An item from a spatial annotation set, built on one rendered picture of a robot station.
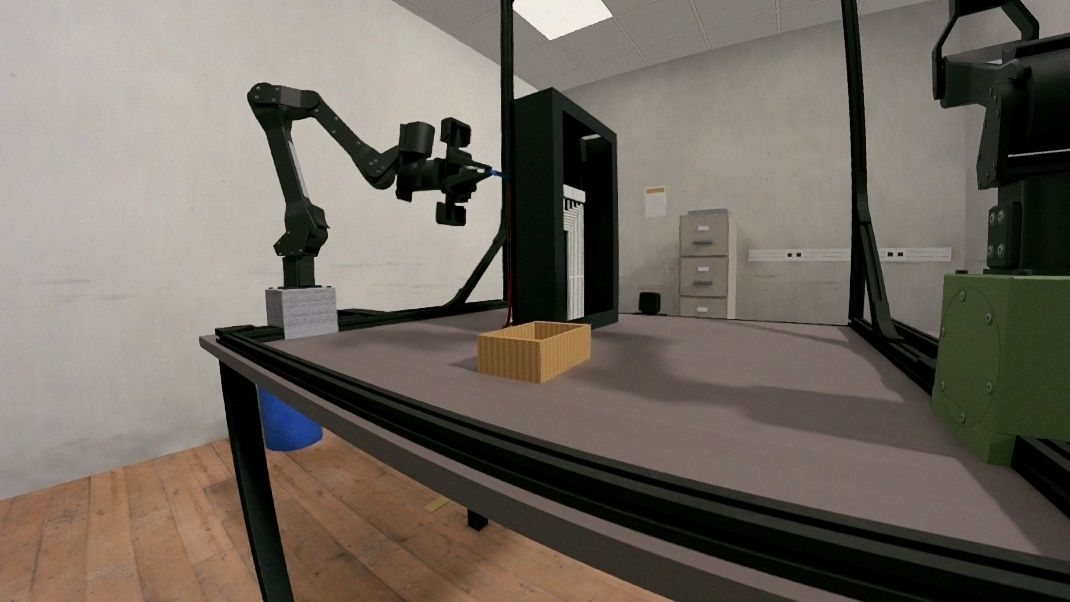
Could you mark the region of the black rack frame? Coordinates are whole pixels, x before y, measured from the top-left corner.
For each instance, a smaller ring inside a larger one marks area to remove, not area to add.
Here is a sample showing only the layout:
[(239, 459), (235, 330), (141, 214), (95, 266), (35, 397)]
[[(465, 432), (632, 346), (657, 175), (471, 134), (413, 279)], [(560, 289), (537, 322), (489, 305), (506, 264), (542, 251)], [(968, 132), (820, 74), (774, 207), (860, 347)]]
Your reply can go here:
[[(546, 321), (594, 330), (620, 322), (617, 134), (554, 87), (514, 99), (514, 115), (517, 326)], [(595, 134), (601, 137), (581, 138)], [(584, 317), (568, 321), (563, 141), (579, 149), (585, 192)]]

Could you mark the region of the tan open box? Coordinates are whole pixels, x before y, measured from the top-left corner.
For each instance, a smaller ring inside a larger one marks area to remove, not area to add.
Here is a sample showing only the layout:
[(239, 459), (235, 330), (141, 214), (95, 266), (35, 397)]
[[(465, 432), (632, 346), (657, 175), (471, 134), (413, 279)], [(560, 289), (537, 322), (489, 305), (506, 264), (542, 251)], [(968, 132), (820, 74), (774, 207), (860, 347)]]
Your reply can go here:
[(591, 325), (534, 321), (477, 335), (478, 373), (542, 384), (591, 358)]

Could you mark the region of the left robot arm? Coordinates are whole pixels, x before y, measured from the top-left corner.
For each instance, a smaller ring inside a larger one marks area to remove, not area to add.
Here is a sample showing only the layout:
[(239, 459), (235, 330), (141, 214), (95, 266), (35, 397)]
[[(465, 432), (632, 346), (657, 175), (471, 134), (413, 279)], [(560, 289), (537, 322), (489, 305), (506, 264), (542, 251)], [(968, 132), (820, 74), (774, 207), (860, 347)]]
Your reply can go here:
[[(958, 17), (994, 7), (1020, 40), (942, 58)], [(998, 188), (998, 205), (989, 209), (983, 274), (1070, 276), (1070, 151), (1008, 157), (1070, 149), (1070, 32), (1039, 38), (1039, 27), (1020, 0), (949, 0), (932, 50), (934, 101), (985, 107), (977, 183)]]

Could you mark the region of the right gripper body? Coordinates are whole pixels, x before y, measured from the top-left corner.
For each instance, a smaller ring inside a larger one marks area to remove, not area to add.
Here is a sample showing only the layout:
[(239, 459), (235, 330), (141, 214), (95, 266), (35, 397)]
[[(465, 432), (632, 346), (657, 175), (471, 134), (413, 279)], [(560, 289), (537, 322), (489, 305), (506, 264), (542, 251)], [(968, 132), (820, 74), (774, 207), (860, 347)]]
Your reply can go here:
[(441, 191), (442, 194), (446, 194), (445, 203), (441, 201), (435, 202), (435, 223), (460, 227), (464, 227), (467, 223), (467, 209), (456, 205), (459, 195), (447, 192), (446, 185), (447, 176), (459, 175), (459, 169), (462, 168), (448, 163), (449, 148), (455, 146), (459, 149), (469, 146), (471, 143), (471, 132), (470, 125), (460, 120), (453, 117), (442, 119), (440, 141), (446, 143), (446, 158), (435, 157), (432, 160), (419, 159), (414, 168), (414, 181), (422, 191)]

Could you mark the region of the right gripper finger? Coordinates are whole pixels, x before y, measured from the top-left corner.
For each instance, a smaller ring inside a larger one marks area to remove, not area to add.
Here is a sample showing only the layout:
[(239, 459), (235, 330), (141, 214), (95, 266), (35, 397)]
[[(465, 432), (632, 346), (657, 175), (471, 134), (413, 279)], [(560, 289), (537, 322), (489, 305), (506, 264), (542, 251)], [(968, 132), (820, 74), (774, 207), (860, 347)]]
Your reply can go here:
[[(464, 158), (462, 158), (460, 155), (463, 156)], [(467, 160), (467, 159), (469, 159), (469, 160)], [(468, 170), (471, 170), (471, 169), (482, 169), (483, 170), (484, 168), (493, 169), (493, 167), (490, 166), (490, 165), (486, 165), (486, 164), (483, 164), (483, 163), (473, 161), (472, 160), (472, 155), (470, 153), (468, 153), (467, 151), (460, 150), (458, 148), (455, 148), (455, 146), (450, 146), (449, 148), (449, 159), (448, 159), (448, 163), (450, 163), (453, 165), (456, 165), (456, 166), (459, 166), (459, 167), (462, 167), (462, 168), (465, 168)]]
[(492, 176), (490, 172), (475, 172), (447, 176), (447, 192), (469, 197), (471, 188), (486, 177)]

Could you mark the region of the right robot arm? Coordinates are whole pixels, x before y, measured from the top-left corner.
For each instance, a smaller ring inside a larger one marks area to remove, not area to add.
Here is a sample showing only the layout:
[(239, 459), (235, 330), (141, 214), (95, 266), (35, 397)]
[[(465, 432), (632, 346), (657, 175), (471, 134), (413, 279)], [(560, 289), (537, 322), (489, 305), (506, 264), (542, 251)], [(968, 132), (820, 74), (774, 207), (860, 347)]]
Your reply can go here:
[(247, 101), (266, 134), (286, 203), (286, 232), (273, 245), (275, 253), (284, 256), (284, 285), (278, 289), (322, 288), (315, 285), (314, 257), (328, 240), (330, 227), (324, 209), (314, 205), (307, 192), (291, 136), (293, 121), (315, 118), (374, 189), (388, 189), (396, 179), (396, 198), (409, 203), (413, 192), (422, 191), (414, 168), (418, 159), (432, 157), (435, 127), (422, 121), (401, 123), (398, 145), (380, 153), (362, 141), (314, 90), (260, 82), (247, 93)]

